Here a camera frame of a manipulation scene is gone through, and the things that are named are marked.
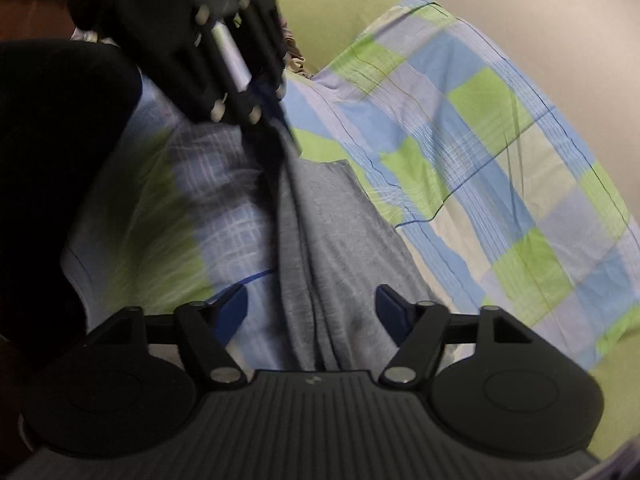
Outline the black jacket left forearm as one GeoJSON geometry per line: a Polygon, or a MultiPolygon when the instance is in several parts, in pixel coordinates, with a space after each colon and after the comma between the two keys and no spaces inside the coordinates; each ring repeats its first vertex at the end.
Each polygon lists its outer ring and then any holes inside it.
{"type": "Polygon", "coordinates": [[[78,223],[136,109],[119,48],[73,40],[1,46],[1,336],[82,335],[62,271],[78,223]]]}

